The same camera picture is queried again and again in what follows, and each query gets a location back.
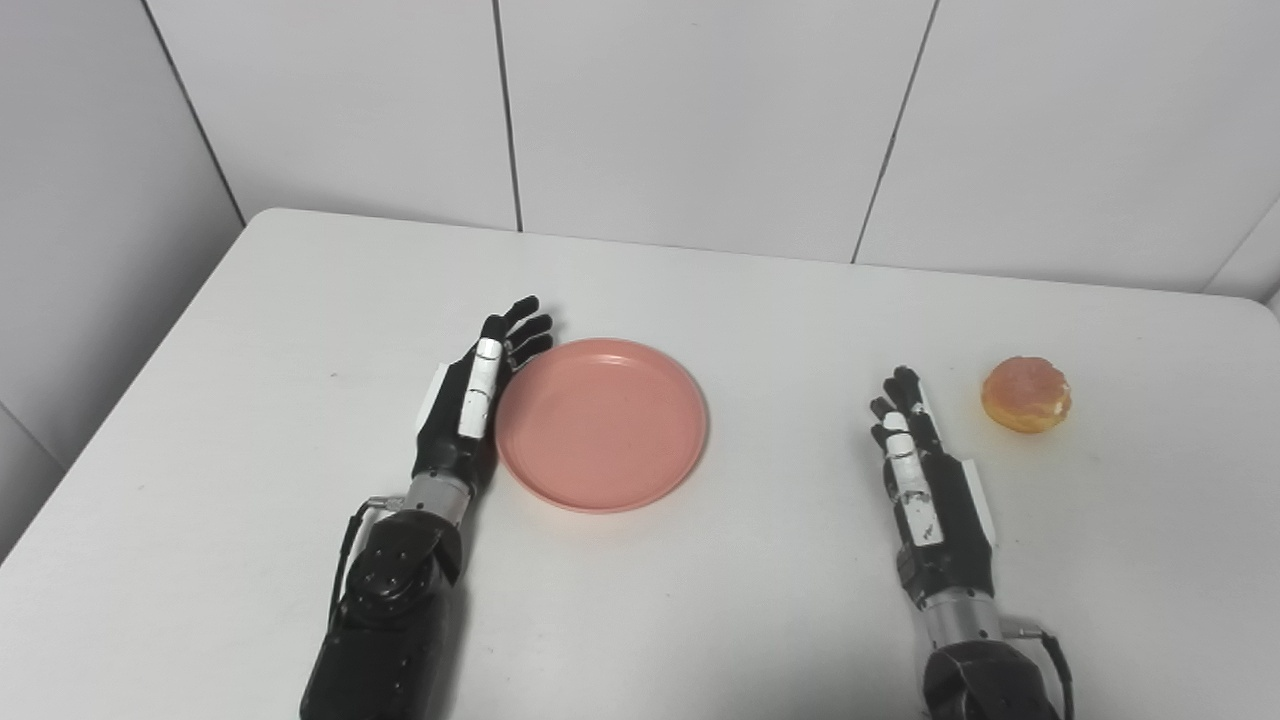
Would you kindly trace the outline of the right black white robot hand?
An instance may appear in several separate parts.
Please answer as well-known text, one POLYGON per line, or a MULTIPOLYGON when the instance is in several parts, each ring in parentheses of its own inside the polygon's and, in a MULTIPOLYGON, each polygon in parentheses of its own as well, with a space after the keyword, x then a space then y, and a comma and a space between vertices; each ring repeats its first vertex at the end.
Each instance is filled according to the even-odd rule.
POLYGON ((993 597, 992 544, 965 468, 943 447, 919 374, 896 366, 870 410, 908 597, 916 606, 951 589, 993 597))

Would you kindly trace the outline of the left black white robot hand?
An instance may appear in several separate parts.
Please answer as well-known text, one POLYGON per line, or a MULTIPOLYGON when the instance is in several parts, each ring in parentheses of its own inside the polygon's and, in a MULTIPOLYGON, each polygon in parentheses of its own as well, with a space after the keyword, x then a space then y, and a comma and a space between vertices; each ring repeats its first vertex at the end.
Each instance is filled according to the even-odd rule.
POLYGON ((415 438, 411 477, 448 477, 472 492, 497 468, 494 414, 513 377, 553 347, 553 319, 530 295, 493 314, 463 356, 447 365, 415 438))

